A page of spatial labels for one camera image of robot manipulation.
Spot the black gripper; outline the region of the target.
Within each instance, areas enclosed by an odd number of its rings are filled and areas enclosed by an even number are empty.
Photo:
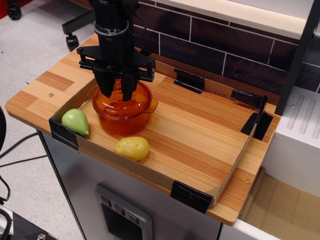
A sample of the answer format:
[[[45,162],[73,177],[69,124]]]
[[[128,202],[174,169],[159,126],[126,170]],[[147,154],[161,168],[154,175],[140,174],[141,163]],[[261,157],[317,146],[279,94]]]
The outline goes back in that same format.
[[[132,99],[138,81],[152,82],[153,59],[139,53],[134,47],[134,34],[131,24],[103,27],[94,23],[98,45],[78,47],[80,68],[91,70],[101,93],[109,98],[113,92],[116,78],[121,79],[122,100]]]

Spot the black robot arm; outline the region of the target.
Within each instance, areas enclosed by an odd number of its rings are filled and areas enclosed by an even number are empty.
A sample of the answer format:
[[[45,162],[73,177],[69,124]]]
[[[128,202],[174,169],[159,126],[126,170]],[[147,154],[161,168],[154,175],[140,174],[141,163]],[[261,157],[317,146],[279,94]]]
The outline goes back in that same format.
[[[94,31],[98,45],[78,47],[79,65],[91,70],[106,97],[120,80],[122,100],[132,99],[139,81],[152,82],[155,60],[138,52],[134,46],[133,16],[140,7],[137,0],[94,0]]]

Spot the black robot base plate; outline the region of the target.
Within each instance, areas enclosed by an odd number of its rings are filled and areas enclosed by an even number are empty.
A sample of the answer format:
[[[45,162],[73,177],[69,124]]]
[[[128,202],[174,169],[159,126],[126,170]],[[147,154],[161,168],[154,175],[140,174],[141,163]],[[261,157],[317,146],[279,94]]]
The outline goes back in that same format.
[[[0,206],[1,240],[57,240],[52,234],[3,205]]]

